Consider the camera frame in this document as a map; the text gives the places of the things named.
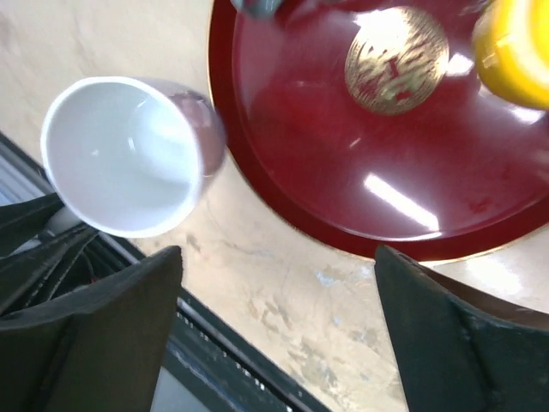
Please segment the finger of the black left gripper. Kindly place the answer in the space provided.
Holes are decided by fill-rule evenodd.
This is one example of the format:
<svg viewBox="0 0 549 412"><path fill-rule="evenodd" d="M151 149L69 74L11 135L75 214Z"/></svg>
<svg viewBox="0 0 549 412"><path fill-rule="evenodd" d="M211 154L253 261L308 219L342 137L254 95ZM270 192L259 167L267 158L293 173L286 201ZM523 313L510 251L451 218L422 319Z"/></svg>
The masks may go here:
<svg viewBox="0 0 549 412"><path fill-rule="evenodd" d="M79 263L98 231L78 223L54 234L46 224L62 208L55 193L2 206L2 313L45 303L92 279L94 272Z"/></svg>

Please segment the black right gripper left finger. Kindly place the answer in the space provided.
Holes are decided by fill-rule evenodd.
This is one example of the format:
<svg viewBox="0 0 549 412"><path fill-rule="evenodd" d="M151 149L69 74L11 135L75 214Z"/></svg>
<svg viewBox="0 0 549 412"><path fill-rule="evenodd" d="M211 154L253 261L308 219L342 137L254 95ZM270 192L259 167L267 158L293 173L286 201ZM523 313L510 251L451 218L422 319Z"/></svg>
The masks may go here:
<svg viewBox="0 0 549 412"><path fill-rule="evenodd" d="M1 319L3 411L148 411L183 277L168 246Z"/></svg>

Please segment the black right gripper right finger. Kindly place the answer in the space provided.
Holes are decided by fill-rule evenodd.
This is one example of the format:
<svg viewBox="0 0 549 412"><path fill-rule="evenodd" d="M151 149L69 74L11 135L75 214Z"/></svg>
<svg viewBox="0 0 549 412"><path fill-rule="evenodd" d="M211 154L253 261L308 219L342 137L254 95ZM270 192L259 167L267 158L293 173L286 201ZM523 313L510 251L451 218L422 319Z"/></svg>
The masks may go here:
<svg viewBox="0 0 549 412"><path fill-rule="evenodd" d="M548 316L380 246L375 277L411 411L546 411Z"/></svg>

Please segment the blue mug white base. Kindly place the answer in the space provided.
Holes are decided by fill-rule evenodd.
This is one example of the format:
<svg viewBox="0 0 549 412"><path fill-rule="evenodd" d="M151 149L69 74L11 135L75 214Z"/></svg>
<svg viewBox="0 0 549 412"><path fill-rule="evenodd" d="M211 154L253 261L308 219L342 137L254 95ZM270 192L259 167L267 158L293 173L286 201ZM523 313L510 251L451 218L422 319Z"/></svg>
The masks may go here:
<svg viewBox="0 0 549 412"><path fill-rule="evenodd" d="M176 82L96 76L51 103L39 143L63 202L49 231L86 223L150 238L196 208L224 163L226 131L208 97Z"/></svg>

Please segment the yellow mug black handle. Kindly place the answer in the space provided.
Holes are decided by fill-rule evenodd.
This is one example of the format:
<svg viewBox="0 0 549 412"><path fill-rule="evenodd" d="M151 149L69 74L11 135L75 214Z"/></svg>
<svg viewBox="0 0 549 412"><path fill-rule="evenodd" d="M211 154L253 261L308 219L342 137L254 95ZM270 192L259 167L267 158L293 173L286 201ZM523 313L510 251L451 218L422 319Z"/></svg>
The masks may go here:
<svg viewBox="0 0 549 412"><path fill-rule="evenodd" d="M473 30L475 68L496 96L548 109L548 2L489 1Z"/></svg>

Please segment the dark teal faceted mug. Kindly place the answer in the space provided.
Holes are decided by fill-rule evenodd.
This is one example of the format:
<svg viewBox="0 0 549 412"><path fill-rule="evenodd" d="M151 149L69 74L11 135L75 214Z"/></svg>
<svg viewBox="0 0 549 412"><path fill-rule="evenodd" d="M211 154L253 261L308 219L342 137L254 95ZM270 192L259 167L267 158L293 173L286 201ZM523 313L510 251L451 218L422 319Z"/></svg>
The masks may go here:
<svg viewBox="0 0 549 412"><path fill-rule="evenodd" d="M284 3L283 0L231 0L239 12L254 18L270 18Z"/></svg>

